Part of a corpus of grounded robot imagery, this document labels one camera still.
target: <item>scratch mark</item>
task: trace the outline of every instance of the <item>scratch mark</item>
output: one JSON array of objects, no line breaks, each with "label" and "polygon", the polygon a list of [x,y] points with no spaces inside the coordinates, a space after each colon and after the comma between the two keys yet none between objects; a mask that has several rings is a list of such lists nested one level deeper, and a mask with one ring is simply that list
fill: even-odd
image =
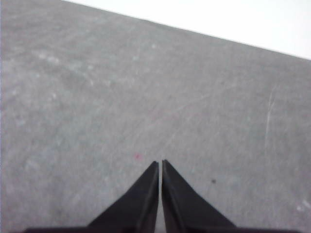
[{"label": "scratch mark", "polygon": [[264,137],[264,154],[267,156],[267,149],[268,149],[268,134],[269,134],[269,126],[270,126],[270,116],[271,116],[271,111],[273,109],[275,99],[276,97],[274,96],[272,99],[272,95],[276,89],[276,86],[272,89],[269,97],[269,103],[268,103],[268,112],[267,112],[267,120],[266,120],[266,131],[265,131],[265,137]]}]

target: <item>red spot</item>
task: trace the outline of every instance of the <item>red spot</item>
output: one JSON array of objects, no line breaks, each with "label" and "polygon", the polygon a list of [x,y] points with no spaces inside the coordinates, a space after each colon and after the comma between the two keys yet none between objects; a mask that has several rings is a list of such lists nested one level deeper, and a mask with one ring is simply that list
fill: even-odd
[{"label": "red spot", "polygon": [[141,160],[141,159],[142,159],[142,155],[139,154],[139,153],[136,153],[136,154],[134,155],[134,157],[135,157],[136,160]]}]

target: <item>gray concrete floor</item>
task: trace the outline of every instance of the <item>gray concrete floor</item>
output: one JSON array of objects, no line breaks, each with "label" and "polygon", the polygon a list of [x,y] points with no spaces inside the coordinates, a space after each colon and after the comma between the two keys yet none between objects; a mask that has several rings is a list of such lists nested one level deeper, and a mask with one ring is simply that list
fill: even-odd
[{"label": "gray concrete floor", "polygon": [[1,62],[1,232],[85,225],[164,158],[237,225],[311,232],[311,61],[3,0]]}]

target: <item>white speck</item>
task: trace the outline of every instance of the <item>white speck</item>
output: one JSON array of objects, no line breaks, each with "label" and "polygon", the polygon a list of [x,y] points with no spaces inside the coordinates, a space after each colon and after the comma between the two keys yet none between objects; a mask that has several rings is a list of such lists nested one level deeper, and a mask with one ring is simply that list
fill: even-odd
[{"label": "white speck", "polygon": [[50,63],[52,63],[52,64],[54,64],[54,65],[59,64],[59,59],[56,58],[56,57],[53,57],[53,56],[49,56],[49,57],[47,58],[47,61],[50,62]]},{"label": "white speck", "polygon": [[22,126],[22,125],[24,125],[26,122],[24,121],[24,120],[19,120],[18,122],[17,122],[17,126]]},{"label": "white speck", "polygon": [[31,161],[30,159],[27,160],[26,162],[26,165],[25,165],[25,169],[28,171],[28,170],[31,170],[31,169],[34,169],[34,170],[37,170],[39,168],[39,164],[34,162],[34,161]]},{"label": "white speck", "polygon": [[304,208],[302,208],[300,205],[297,206],[298,211],[304,211]]},{"label": "white speck", "polygon": [[307,200],[303,200],[302,203],[309,209],[311,209],[311,204]]},{"label": "white speck", "polygon": [[44,53],[40,53],[40,54],[39,54],[39,58],[45,59],[45,58],[46,58],[46,55],[45,55]]}]

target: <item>white wall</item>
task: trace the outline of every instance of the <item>white wall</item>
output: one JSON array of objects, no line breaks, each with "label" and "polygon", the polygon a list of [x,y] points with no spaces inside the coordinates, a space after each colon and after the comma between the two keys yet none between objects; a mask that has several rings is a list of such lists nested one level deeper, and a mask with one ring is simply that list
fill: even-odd
[{"label": "white wall", "polygon": [[70,0],[311,60],[311,0]]}]

